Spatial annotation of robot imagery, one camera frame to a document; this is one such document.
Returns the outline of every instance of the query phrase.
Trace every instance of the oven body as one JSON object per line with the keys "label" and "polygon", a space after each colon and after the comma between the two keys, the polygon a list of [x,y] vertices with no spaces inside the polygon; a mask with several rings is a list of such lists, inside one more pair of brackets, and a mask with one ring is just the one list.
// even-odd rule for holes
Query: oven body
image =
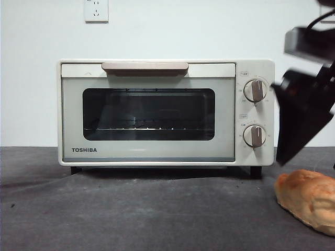
{"label": "oven body", "polygon": [[[183,74],[169,65],[185,66]],[[61,60],[59,163],[271,165],[273,81],[270,60]]]}

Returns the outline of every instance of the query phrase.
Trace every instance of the bread roll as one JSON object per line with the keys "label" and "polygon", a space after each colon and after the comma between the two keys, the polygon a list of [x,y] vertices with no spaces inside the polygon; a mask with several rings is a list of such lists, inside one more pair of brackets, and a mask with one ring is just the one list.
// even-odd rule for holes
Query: bread roll
{"label": "bread roll", "polygon": [[275,185],[278,204],[308,226],[335,236],[335,179],[297,170],[281,174]]}

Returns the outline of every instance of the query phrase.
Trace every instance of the oven window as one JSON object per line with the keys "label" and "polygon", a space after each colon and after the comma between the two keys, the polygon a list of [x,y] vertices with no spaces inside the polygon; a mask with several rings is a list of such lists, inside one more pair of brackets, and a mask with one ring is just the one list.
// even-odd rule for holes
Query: oven window
{"label": "oven window", "polygon": [[87,140],[211,140],[211,89],[108,89],[83,92]]}

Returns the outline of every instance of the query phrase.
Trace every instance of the gray table surface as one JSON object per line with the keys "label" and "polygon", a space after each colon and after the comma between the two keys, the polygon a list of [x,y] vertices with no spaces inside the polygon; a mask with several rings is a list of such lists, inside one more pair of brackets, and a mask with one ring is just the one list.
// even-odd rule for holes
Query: gray table surface
{"label": "gray table surface", "polygon": [[276,203],[281,173],[335,176],[335,147],[285,167],[112,170],[70,176],[55,147],[1,148],[1,250],[335,250]]}

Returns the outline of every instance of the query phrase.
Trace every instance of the toshiba logo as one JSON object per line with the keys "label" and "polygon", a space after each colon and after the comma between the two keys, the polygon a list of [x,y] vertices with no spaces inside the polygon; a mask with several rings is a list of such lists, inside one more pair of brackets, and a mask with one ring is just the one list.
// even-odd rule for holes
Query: toshiba logo
{"label": "toshiba logo", "polygon": [[71,148],[73,153],[96,153],[96,148]]}

